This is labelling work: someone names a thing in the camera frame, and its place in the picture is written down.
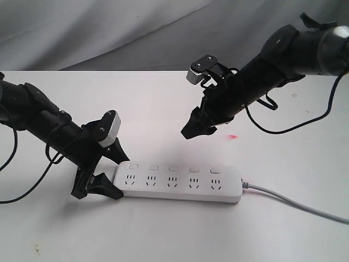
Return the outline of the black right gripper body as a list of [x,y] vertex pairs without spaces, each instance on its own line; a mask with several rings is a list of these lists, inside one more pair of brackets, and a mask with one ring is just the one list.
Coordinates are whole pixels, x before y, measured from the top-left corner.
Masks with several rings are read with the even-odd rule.
[[205,72],[200,79],[204,88],[198,107],[198,125],[216,127],[230,123],[247,105],[247,90],[240,72]]

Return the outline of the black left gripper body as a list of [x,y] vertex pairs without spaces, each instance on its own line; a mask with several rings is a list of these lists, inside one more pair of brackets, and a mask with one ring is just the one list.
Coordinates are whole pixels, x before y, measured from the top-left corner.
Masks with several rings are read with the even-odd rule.
[[77,173],[74,180],[71,195],[76,198],[87,196],[87,184],[103,154],[103,148],[99,145],[97,138],[100,120],[89,122],[79,127],[74,122],[65,126],[67,146],[65,157],[77,165]]

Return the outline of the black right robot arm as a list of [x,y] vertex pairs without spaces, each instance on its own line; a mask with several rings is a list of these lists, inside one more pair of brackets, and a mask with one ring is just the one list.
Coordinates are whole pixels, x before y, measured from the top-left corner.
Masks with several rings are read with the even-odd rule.
[[340,81],[348,73],[348,26],[318,23],[304,13],[300,18],[306,31],[281,27],[241,69],[228,68],[212,55],[191,64],[186,78],[203,88],[203,98],[181,131],[186,139],[212,135],[254,102],[276,110],[277,103],[268,95],[275,88],[308,75],[329,75]]

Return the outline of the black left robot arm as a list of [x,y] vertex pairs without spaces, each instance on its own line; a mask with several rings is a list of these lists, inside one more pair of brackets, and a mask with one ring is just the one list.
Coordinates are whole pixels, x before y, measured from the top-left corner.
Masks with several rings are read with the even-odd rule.
[[74,163],[77,173],[71,194],[75,198],[88,194],[123,197],[104,173],[94,174],[102,157],[116,164],[129,159],[117,138],[121,119],[116,111],[109,110],[101,119],[78,126],[34,85],[1,80],[1,124],[11,128],[14,135],[26,130],[44,142],[50,165],[59,164],[63,158]]

